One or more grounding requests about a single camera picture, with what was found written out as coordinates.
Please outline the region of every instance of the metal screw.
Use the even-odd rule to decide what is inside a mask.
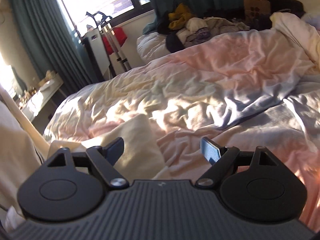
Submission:
[[[209,178],[203,178],[203,179],[199,179],[197,181],[197,184],[202,187],[209,187],[209,186],[213,185],[213,180],[209,179]]]
[[[122,187],[127,181],[124,178],[115,178],[110,181],[110,184],[114,187]]]

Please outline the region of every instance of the white desk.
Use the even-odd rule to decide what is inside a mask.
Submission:
[[[27,102],[27,104],[21,109],[21,111],[30,120],[30,122],[35,119],[44,105],[63,85],[63,81],[58,74],[55,75],[52,81],[53,83],[47,89],[41,91],[40,88],[39,91],[34,94],[32,98],[30,98],[30,100]]]

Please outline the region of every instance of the paper bag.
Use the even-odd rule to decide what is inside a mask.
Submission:
[[[244,14],[246,22],[259,18],[260,14],[270,14],[271,7],[268,0],[244,0]]]

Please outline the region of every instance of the crutch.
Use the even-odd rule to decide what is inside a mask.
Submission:
[[[94,18],[94,15],[90,14],[89,12],[87,12],[86,15],[87,15],[87,16],[90,16],[90,17],[94,20],[94,22],[95,22],[95,24],[96,24],[96,26],[97,26],[97,28],[98,28],[98,25],[99,25],[99,24],[98,24],[98,22],[96,21],[96,19]],[[105,48],[105,51],[106,51],[107,58],[108,58],[109,63],[110,63],[108,69],[109,69],[109,79],[111,79],[111,77],[114,78],[114,77],[116,77],[117,75],[116,75],[116,71],[115,71],[115,69],[114,69],[114,67],[113,67],[113,64],[112,64],[112,62],[111,62],[110,56],[109,56],[106,48]]]
[[[97,14],[102,15],[102,19],[100,22],[97,22],[95,20],[95,16]],[[111,16],[107,16],[105,15],[103,12],[96,12],[95,14],[90,14],[87,12],[86,14],[87,16],[90,16],[91,18],[94,19],[97,27],[98,25],[101,26],[102,29],[102,33],[105,35],[105,37],[107,38],[107,41],[110,44],[110,47],[112,48],[113,52],[116,54],[117,57],[117,61],[121,64],[122,68],[124,69],[124,71],[129,71],[131,69],[131,66],[128,62],[128,59],[126,58],[125,54],[122,52],[121,46],[116,38],[116,36],[114,35],[114,32],[112,30],[112,28],[109,27],[109,21],[106,21],[108,18],[110,18],[110,20],[112,19]]]

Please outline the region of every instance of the red cloth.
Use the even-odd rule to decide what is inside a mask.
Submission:
[[[113,32],[115,33],[115,36],[116,36],[120,46],[122,46],[124,44],[124,42],[126,41],[126,39],[128,38],[127,35],[125,35],[125,33],[121,27],[113,28]],[[107,38],[105,37],[105,35],[102,35],[102,41],[103,41],[104,47],[107,50],[107,53],[109,55],[111,55],[113,53],[113,50],[112,50]]]

